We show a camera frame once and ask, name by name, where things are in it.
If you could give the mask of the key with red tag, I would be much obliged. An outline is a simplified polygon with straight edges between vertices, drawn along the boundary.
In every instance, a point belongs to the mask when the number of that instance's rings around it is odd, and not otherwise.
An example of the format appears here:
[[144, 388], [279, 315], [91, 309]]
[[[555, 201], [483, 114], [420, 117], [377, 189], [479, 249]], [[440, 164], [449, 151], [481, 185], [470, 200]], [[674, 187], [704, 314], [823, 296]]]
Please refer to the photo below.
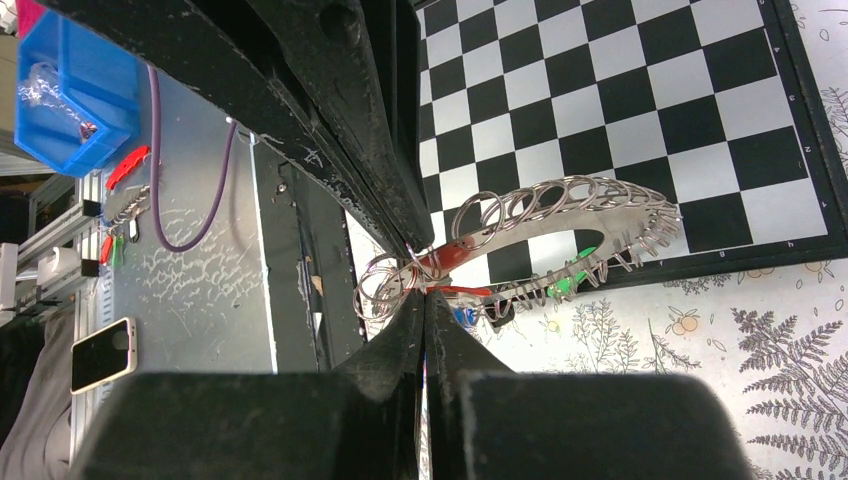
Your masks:
[[463, 265], [470, 255], [470, 250], [455, 243], [448, 243], [417, 257], [419, 272], [425, 278], [426, 291], [439, 291], [454, 296], [490, 296], [492, 291], [489, 288], [451, 286], [447, 280], [449, 273]]

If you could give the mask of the key organiser with rings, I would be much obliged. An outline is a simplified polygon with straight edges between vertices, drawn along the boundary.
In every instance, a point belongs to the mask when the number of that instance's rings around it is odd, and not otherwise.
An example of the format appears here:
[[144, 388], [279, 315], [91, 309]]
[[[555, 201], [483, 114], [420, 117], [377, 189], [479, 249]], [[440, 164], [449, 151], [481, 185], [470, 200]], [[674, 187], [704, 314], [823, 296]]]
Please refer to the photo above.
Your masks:
[[514, 311], [570, 301], [581, 284], [606, 283], [613, 267], [641, 267], [660, 257], [681, 228], [677, 205], [663, 194], [603, 176], [565, 176], [503, 195], [483, 191], [461, 205], [446, 243], [373, 258], [354, 290], [354, 311], [381, 322], [409, 294], [433, 293], [425, 289], [416, 258], [455, 243], [471, 255], [449, 273], [450, 285], [492, 294], [444, 294], [449, 304], [500, 321]]

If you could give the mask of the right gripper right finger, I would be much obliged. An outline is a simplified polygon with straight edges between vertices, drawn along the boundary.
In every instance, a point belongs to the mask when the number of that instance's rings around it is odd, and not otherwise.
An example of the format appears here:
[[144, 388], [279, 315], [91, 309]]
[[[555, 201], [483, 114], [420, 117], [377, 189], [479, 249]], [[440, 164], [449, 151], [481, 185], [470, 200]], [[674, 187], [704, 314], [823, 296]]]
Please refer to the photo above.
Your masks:
[[427, 297], [437, 479], [749, 479], [731, 422], [701, 381], [670, 374], [512, 371]]

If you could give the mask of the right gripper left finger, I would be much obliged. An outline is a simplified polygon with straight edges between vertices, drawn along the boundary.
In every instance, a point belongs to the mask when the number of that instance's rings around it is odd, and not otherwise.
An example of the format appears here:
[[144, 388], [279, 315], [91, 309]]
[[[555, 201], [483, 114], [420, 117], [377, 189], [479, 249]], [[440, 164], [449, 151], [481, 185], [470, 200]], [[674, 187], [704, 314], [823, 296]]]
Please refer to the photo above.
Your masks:
[[147, 373], [94, 418], [73, 479], [415, 479], [424, 297], [331, 371]]

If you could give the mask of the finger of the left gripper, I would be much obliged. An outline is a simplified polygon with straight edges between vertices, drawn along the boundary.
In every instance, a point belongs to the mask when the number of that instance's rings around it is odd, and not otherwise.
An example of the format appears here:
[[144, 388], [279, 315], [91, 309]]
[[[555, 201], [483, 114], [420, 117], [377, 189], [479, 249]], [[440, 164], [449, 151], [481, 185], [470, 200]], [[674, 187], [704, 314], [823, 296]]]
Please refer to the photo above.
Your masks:
[[387, 251], [434, 239], [401, 174], [362, 1], [51, 1], [192, 89], [327, 191]]
[[418, 158], [420, 23], [408, 1], [364, 0], [361, 7], [396, 161], [411, 191], [421, 193], [423, 181]]

